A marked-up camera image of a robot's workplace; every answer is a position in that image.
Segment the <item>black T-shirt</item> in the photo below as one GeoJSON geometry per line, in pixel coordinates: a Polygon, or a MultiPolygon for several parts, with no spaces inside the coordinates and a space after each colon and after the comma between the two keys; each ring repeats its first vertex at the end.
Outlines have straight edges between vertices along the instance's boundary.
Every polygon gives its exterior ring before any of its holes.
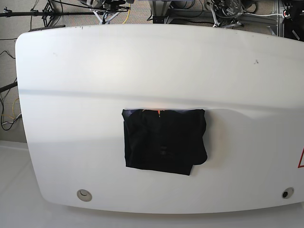
{"type": "Polygon", "coordinates": [[[126,167],[189,176],[207,161],[203,109],[124,109],[122,116],[126,167]]]}

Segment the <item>grey table leg base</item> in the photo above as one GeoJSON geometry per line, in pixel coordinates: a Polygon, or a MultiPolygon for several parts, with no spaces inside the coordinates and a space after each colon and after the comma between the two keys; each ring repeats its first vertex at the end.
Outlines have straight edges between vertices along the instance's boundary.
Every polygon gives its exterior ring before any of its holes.
{"type": "Polygon", "coordinates": [[[152,21],[153,24],[170,24],[170,14],[168,12],[171,0],[149,0],[151,15],[147,21],[152,21]]]}

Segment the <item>silver table grommet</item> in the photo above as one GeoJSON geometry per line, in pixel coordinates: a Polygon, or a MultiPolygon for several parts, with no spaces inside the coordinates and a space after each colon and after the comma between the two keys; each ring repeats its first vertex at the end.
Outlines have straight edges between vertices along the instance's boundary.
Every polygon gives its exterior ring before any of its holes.
{"type": "Polygon", "coordinates": [[[87,190],[78,190],[76,195],[81,201],[84,202],[90,202],[92,200],[92,195],[87,190]]]}

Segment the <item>black tripod stand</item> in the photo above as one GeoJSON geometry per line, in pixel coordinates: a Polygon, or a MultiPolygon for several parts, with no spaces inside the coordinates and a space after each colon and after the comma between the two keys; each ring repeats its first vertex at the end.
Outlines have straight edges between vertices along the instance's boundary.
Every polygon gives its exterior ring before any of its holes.
{"type": "Polygon", "coordinates": [[[94,15],[93,11],[88,12],[65,12],[63,9],[63,5],[68,6],[74,6],[77,8],[85,8],[82,6],[70,4],[70,3],[64,3],[61,0],[47,0],[47,3],[45,7],[42,9],[42,11],[39,11],[36,9],[36,6],[38,4],[38,0],[35,1],[33,7],[30,9],[30,11],[25,12],[13,12],[12,10],[5,7],[3,9],[3,12],[0,13],[1,18],[12,18],[12,17],[30,17],[30,30],[34,30],[32,27],[32,21],[34,17],[41,17],[43,21],[44,28],[50,28],[55,27],[59,20],[63,16],[87,16],[87,15],[94,15]],[[60,5],[61,11],[56,11],[53,2],[58,3],[60,5]]]}

